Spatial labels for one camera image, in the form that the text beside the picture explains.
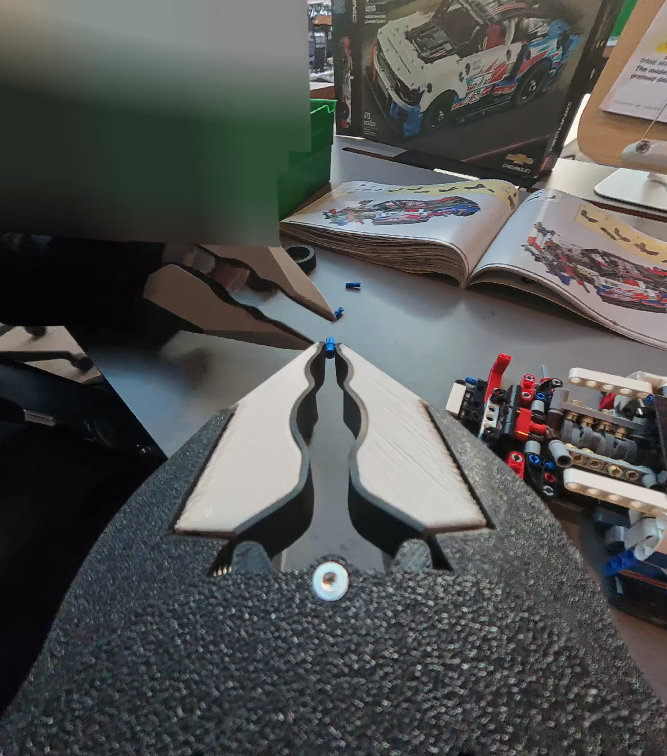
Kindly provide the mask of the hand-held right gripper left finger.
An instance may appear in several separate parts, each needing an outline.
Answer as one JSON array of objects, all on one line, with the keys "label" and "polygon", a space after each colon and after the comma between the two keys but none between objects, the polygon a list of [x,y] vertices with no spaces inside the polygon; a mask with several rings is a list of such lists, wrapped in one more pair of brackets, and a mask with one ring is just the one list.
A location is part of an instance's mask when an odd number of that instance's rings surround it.
[{"label": "hand-held right gripper left finger", "polygon": [[255,541],[268,553],[305,533],[314,508],[308,446],[323,382],[324,345],[316,343],[234,404],[175,533]]}]

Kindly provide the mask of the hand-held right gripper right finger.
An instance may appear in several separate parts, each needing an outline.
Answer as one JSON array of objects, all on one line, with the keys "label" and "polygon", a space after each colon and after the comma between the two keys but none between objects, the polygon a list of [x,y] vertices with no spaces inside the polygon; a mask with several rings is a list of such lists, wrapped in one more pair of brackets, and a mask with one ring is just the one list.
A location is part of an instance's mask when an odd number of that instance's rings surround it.
[{"label": "hand-held right gripper right finger", "polygon": [[429,405],[344,344],[335,347],[348,455],[351,523],[386,560],[446,560],[438,536],[488,521]]}]

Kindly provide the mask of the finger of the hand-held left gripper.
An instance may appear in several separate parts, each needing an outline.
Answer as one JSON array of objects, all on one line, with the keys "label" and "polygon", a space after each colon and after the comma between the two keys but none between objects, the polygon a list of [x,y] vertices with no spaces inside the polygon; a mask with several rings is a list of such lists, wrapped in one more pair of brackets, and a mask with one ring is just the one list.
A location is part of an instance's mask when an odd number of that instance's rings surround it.
[{"label": "finger of the hand-held left gripper", "polygon": [[217,283],[177,265],[151,273],[143,297],[207,335],[273,348],[304,350],[313,340],[256,307],[233,299]]},{"label": "finger of the hand-held left gripper", "polygon": [[217,259],[245,266],[320,317],[331,322],[336,319],[325,296],[281,246],[203,245],[203,249]]}]

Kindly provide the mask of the green plastic bin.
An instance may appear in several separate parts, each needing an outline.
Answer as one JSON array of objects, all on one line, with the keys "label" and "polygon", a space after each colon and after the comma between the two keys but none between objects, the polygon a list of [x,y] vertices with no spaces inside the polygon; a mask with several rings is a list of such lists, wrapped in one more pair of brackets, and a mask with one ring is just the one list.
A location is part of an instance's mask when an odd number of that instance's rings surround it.
[{"label": "green plastic bin", "polygon": [[277,179],[279,220],[294,213],[330,180],[336,100],[310,100],[310,149],[289,153],[289,164]]}]

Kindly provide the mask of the grey desk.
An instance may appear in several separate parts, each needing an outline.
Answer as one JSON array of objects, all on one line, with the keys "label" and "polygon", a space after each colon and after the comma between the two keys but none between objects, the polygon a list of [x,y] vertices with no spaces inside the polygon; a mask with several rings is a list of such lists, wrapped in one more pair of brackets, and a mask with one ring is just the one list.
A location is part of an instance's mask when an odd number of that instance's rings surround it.
[{"label": "grey desk", "polygon": [[[452,382],[478,376],[501,352],[511,354],[507,375],[548,366],[566,378],[585,367],[615,375],[667,375],[667,352],[604,330],[552,303],[507,287],[459,289],[451,280],[422,278],[318,251],[311,279],[333,308],[329,323],[282,295],[255,302],[273,319],[312,339],[332,335],[427,402],[443,407]],[[361,282],[361,290],[345,289]],[[211,416],[241,399],[295,353],[209,335],[180,333],[161,347],[89,348],[113,389],[172,455]],[[347,514],[347,454],[335,367],[318,393],[319,423],[310,447],[316,490],[309,530],[282,564],[301,570],[315,556],[335,553],[363,570],[383,569],[381,553],[354,529]]]}]

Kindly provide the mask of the person's left hand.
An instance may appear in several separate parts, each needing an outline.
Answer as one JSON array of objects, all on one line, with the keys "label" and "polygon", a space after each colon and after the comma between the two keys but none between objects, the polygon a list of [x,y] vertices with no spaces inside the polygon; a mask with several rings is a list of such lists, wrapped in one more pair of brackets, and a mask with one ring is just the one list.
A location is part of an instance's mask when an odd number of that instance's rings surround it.
[{"label": "person's left hand", "polygon": [[250,276],[245,266],[218,257],[199,245],[170,245],[168,259],[195,275],[214,281],[229,293],[243,288]]}]

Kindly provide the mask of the partly built toy car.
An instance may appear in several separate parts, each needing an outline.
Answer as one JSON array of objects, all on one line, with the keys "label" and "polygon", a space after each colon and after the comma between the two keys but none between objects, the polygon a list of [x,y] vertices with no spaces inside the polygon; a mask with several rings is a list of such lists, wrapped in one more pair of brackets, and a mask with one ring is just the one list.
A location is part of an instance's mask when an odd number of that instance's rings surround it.
[{"label": "partly built toy car", "polygon": [[453,382],[445,410],[578,525],[609,603],[667,628],[667,376],[546,367]]}]

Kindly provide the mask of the open instruction booklet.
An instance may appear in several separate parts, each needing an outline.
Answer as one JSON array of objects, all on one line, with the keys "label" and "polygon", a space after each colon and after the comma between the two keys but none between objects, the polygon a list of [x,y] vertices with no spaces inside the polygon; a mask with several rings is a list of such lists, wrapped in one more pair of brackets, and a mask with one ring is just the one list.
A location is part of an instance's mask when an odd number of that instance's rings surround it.
[{"label": "open instruction booklet", "polygon": [[461,288],[541,296],[667,351],[667,241],[561,191],[510,183],[347,182],[279,223],[287,237]]}]

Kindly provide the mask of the person's black clothing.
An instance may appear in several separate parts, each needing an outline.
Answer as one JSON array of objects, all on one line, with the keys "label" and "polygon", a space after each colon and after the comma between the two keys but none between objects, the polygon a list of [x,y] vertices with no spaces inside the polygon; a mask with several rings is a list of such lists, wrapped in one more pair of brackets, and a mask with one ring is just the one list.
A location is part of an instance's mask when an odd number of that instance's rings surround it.
[{"label": "person's black clothing", "polygon": [[[55,427],[26,423],[24,409]],[[92,545],[164,461],[105,380],[0,357],[0,715]]]}]

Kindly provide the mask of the black toy car box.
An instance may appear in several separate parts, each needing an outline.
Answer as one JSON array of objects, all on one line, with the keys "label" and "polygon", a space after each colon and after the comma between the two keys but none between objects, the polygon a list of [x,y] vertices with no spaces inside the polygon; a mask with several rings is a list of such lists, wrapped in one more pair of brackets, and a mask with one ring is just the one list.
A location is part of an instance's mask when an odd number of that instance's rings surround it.
[{"label": "black toy car box", "polygon": [[336,131],[530,185],[549,172],[622,2],[332,2]]}]

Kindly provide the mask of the tan rounded table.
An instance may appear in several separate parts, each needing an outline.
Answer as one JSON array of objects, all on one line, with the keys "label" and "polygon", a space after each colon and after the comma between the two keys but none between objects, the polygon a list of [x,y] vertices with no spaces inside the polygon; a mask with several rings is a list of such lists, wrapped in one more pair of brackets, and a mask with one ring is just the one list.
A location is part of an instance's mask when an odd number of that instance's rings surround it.
[{"label": "tan rounded table", "polygon": [[581,116],[578,143],[584,155],[595,163],[667,174],[664,169],[646,169],[622,163],[622,150],[632,137],[639,136],[639,128],[648,122],[604,113],[601,109],[604,99],[663,4],[659,1],[637,2]]}]

